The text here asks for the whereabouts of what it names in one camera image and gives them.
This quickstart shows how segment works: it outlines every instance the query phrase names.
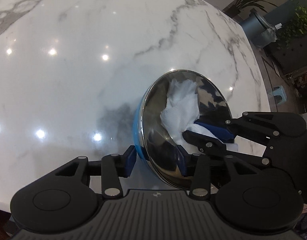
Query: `blue plastic stool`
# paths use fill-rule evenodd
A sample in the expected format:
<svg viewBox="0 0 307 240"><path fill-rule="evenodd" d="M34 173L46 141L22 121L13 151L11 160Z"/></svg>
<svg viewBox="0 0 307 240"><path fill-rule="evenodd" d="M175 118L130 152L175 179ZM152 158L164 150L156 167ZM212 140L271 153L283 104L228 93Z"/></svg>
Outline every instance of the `blue plastic stool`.
<svg viewBox="0 0 307 240"><path fill-rule="evenodd" d="M283 86L274 87L272 95L274 96L277 106L287 101L287 95Z"/></svg>

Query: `white counter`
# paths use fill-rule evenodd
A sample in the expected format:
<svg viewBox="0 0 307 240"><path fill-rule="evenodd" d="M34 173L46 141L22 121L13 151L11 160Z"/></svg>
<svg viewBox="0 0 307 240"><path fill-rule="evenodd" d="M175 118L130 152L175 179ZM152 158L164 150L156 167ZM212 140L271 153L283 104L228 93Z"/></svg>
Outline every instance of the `white counter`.
<svg viewBox="0 0 307 240"><path fill-rule="evenodd" d="M202 0L0 0L0 209L76 156L123 153L142 95L171 69L209 78L233 117L270 111L242 28ZM139 160L121 181L169 188Z"/></svg>

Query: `stainless steel bowl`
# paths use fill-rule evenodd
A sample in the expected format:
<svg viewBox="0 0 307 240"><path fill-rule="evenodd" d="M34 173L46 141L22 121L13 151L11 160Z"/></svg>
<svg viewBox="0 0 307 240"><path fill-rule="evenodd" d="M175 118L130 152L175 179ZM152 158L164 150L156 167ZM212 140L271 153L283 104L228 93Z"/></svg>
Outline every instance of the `stainless steel bowl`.
<svg viewBox="0 0 307 240"><path fill-rule="evenodd" d="M171 80L196 82L200 118L224 124L231 112L221 92L207 78L190 70L174 70L161 76L145 93L134 122L134 140L139 156L165 183L189 189L192 177L183 177L176 164L176 144L161 125L160 113L166 108Z"/></svg>

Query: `white tissue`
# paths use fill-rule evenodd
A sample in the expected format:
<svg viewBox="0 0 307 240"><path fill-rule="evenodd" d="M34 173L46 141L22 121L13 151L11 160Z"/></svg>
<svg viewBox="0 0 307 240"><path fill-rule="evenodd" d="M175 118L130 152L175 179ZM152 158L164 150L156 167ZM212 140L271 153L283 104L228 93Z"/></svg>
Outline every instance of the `white tissue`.
<svg viewBox="0 0 307 240"><path fill-rule="evenodd" d="M190 130L196 133L207 135L213 138L208 129L201 125L194 124L199 118L198 95L196 94L197 83L185 80L182 83L173 79L167 93L167 105L161 112L160 118L162 126L177 145L181 145L189 154L198 152L196 146L187 143L182 133ZM227 149L238 151L236 144L227 144Z"/></svg>

